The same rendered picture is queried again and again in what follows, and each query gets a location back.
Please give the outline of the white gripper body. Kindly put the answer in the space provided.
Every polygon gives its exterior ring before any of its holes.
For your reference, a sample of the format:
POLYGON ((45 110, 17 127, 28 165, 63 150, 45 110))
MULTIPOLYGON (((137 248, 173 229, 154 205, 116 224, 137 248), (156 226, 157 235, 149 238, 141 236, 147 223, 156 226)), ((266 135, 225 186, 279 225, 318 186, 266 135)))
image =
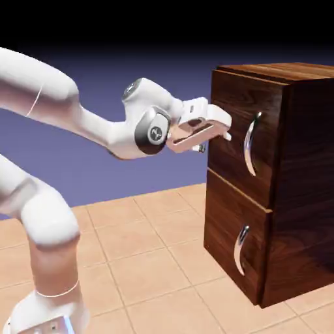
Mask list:
POLYGON ((206 107, 191 106, 179 121, 172 125, 166 145, 175 153, 192 151, 192 147, 204 144, 217 136, 222 137, 232 126, 232 116, 213 104, 206 107))

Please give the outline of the dark wood cabinet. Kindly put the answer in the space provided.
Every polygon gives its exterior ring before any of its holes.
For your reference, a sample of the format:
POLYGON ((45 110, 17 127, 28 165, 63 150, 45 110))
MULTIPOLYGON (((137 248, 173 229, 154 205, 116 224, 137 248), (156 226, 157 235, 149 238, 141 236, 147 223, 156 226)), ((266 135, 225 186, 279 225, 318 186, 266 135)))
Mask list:
POLYGON ((211 101, 232 116, 232 140, 209 142, 207 171, 271 210, 258 306, 333 284, 334 66, 219 66, 212 73, 211 101), (258 112, 252 176, 243 142, 258 112))

